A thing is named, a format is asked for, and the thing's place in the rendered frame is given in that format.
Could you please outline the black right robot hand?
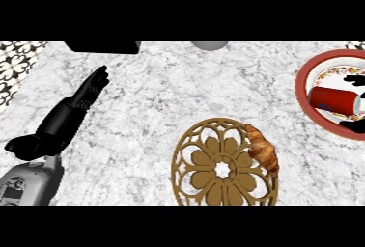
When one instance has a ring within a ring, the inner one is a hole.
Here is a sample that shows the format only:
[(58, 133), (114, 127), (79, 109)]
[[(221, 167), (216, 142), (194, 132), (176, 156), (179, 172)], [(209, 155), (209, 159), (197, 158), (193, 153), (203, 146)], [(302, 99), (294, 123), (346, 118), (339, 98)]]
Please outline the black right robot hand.
[[(345, 81), (351, 82), (355, 87), (365, 86), (365, 75), (349, 75)], [(365, 133), (365, 119), (355, 122), (342, 121), (340, 125), (355, 133)]]

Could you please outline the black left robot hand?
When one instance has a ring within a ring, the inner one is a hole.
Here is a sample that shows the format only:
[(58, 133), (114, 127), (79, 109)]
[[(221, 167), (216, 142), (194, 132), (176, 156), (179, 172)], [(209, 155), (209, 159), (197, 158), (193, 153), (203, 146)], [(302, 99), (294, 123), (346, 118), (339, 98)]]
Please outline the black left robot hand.
[(6, 144), (5, 150), (12, 152), (18, 159), (31, 161), (42, 156), (61, 154), (108, 82), (107, 66), (102, 66), (85, 80), (73, 97), (58, 103), (36, 133), (17, 137)]

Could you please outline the red can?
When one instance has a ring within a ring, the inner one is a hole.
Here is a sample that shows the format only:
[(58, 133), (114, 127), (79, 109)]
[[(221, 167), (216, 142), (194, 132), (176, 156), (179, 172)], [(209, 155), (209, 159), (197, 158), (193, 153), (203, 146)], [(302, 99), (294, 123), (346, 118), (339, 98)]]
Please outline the red can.
[(361, 108), (361, 95), (357, 92), (314, 87), (308, 94), (309, 105), (314, 108), (343, 115), (357, 115)]

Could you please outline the red rimmed floral plate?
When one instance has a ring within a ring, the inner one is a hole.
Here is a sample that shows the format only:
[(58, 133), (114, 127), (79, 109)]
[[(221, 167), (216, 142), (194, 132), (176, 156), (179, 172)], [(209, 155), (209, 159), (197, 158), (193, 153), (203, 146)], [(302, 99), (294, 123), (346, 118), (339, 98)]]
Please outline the red rimmed floral plate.
[(299, 101), (299, 104), (309, 118), (327, 131), (345, 137), (346, 139), (365, 141), (365, 133), (364, 134), (355, 133), (348, 128), (345, 128), (342, 125), (331, 122), (320, 114), (320, 112), (312, 108), (308, 102), (306, 80), (308, 80), (309, 74), (312, 73), (312, 71), (315, 70), (318, 66), (321, 66), (327, 61), (331, 61), (337, 58), (342, 58), (342, 59), (355, 58), (361, 62), (365, 63), (365, 51), (355, 50), (355, 49), (337, 49), (337, 50), (331, 50), (331, 51), (327, 51), (318, 54), (306, 61), (297, 73), (297, 79), (296, 79), (297, 101)]

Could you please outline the brown ornate round placemat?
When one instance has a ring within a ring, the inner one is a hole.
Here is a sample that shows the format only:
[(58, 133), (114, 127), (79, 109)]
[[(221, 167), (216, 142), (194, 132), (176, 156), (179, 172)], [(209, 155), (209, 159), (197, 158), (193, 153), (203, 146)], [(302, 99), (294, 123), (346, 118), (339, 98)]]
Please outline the brown ornate round placemat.
[(197, 123), (178, 142), (172, 183), (181, 206), (274, 206), (274, 178), (249, 154), (246, 123), (213, 118)]

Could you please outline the brown croissant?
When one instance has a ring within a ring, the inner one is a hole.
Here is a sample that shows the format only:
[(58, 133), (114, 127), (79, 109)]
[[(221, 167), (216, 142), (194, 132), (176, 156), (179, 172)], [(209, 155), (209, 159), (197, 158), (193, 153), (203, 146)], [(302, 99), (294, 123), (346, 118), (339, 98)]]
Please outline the brown croissant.
[(269, 175), (277, 178), (280, 165), (275, 146), (265, 139), (262, 132), (249, 123), (246, 124), (246, 132), (250, 140), (250, 157), (260, 163)]

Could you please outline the black appliance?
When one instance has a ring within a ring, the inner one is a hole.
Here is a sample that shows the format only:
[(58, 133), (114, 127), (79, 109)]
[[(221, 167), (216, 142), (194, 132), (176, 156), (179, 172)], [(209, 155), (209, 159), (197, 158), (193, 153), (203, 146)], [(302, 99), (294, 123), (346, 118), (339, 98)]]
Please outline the black appliance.
[(138, 54), (142, 43), (139, 41), (68, 41), (67, 46), (74, 52)]

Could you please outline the grey round object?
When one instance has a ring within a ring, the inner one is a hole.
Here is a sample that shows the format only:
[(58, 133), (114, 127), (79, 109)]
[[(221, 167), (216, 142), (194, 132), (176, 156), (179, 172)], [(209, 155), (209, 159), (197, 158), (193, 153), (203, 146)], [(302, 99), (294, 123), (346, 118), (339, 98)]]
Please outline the grey round object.
[(206, 51), (216, 51), (227, 47), (227, 41), (194, 41), (194, 46)]

